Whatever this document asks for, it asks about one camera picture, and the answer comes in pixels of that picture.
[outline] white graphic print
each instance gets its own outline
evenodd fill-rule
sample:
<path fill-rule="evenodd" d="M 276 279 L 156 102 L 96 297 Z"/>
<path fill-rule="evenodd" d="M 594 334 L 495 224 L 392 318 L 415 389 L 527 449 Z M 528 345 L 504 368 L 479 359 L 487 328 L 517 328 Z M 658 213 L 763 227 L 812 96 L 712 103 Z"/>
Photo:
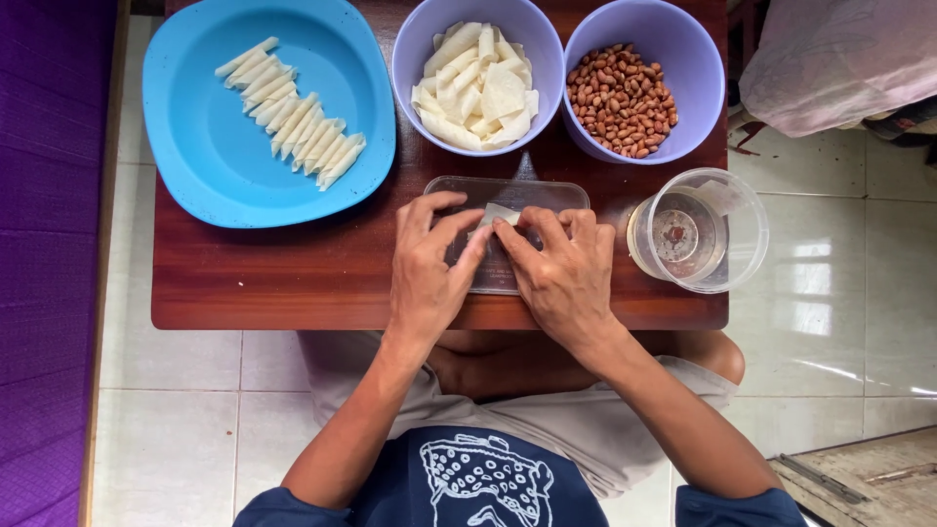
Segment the white graphic print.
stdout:
<path fill-rule="evenodd" d="M 468 519 L 472 527 L 487 520 L 496 527 L 507 527 L 510 516 L 505 513 L 516 515 L 524 527 L 550 527 L 553 523 L 547 494 L 553 485 L 550 467 L 514 454 L 499 437 L 455 434 L 454 440 L 440 439 L 421 446 L 420 458 L 433 491 L 434 526 L 439 519 L 437 504 L 443 496 L 472 499 L 483 494 L 493 495 L 504 508 L 496 510 L 490 500 L 484 500 L 487 504 Z"/>

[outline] lavender bowl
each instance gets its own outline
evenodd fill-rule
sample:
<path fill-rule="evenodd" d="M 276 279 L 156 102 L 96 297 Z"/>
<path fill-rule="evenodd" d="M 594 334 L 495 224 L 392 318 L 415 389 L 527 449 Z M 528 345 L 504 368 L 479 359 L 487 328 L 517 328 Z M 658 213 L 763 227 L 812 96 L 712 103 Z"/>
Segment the lavender bowl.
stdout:
<path fill-rule="evenodd" d="M 576 27 L 566 44 L 563 71 L 571 71 L 590 50 L 619 42 L 633 42 L 645 64 L 661 64 L 680 121 L 657 152 L 643 159 L 625 158 L 602 148 L 579 126 L 566 98 L 564 78 L 563 123 L 573 142 L 590 156 L 612 163 L 656 165 L 689 154 L 722 115 L 725 72 L 716 44 L 681 8 L 661 0 L 617 0 L 592 11 Z"/>
<path fill-rule="evenodd" d="M 447 27 L 459 21 L 491 23 L 501 29 L 506 40 L 523 45 L 530 59 L 533 89 L 540 92 L 540 106 L 530 121 L 530 131 L 498 150 L 475 152 L 444 143 L 426 131 L 410 105 L 410 90 L 423 78 L 423 66 L 433 54 L 433 35 L 445 33 Z M 391 85 L 404 115 L 426 139 L 456 154 L 485 158 L 516 150 L 543 131 L 566 94 L 562 66 L 563 46 L 557 30 L 529 0 L 424 0 L 397 33 L 391 58 Z"/>

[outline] purple mat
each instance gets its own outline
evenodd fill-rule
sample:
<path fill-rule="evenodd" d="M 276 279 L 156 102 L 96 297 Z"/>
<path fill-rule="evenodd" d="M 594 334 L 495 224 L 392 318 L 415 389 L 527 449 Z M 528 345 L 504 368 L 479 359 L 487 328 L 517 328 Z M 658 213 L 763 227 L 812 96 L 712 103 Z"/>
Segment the purple mat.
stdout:
<path fill-rule="evenodd" d="M 116 0 L 0 0 L 0 527 L 75 525 Z"/>

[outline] wooden table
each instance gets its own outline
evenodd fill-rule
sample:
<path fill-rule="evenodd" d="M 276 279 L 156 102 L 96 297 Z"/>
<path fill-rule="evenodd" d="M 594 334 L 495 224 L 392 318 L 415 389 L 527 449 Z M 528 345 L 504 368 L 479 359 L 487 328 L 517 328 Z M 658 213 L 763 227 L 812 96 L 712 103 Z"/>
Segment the wooden table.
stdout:
<path fill-rule="evenodd" d="M 565 44 L 600 0 L 535 0 Z M 169 0 L 167 16 L 194 2 Z M 400 24 L 419 0 L 358 0 L 390 65 Z M 725 0 L 674 0 L 715 39 L 723 61 Z M 162 329 L 368 329 L 388 319 L 394 211 L 439 175 L 568 181 L 586 190 L 600 221 L 622 214 L 671 177 L 697 167 L 726 168 L 725 113 L 709 137 L 682 159 L 654 166 L 604 163 L 570 140 L 559 113 L 520 151 L 466 158 L 423 138 L 397 110 L 397 153 L 372 196 L 328 218 L 275 229 L 223 229 L 180 207 L 156 183 L 153 324 Z M 612 309 L 631 329 L 722 328 L 728 294 L 694 294 L 645 275 L 619 228 Z M 536 328 L 517 296 L 470 294 L 453 328 Z"/>

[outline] clear plastic container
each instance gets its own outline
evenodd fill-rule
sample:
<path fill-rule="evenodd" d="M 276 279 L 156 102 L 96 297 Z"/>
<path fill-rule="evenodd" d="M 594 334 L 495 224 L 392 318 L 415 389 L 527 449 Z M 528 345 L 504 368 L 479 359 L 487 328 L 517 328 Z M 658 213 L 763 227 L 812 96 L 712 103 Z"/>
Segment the clear plastic container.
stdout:
<path fill-rule="evenodd" d="M 465 204 L 439 211 L 441 216 L 449 216 L 470 208 L 484 208 L 489 203 L 496 203 L 518 212 L 529 205 L 555 212 L 568 208 L 589 208 L 586 192 L 572 183 L 443 175 L 430 181 L 424 194 L 440 190 L 465 192 L 468 195 Z M 462 254 L 462 249 L 469 241 L 468 232 L 459 233 L 449 246 L 446 251 L 447 264 L 454 265 Z M 533 229 L 528 230 L 527 239 L 537 250 L 543 248 L 543 241 Z M 479 294 L 517 294 L 517 281 L 514 279 L 511 262 L 496 236 L 492 236 L 488 242 L 488 252 L 478 266 L 468 291 Z"/>
<path fill-rule="evenodd" d="M 628 219 L 628 250 L 638 267 L 697 293 L 722 293 L 750 278 L 767 239 L 757 194 L 720 169 L 678 175 Z"/>

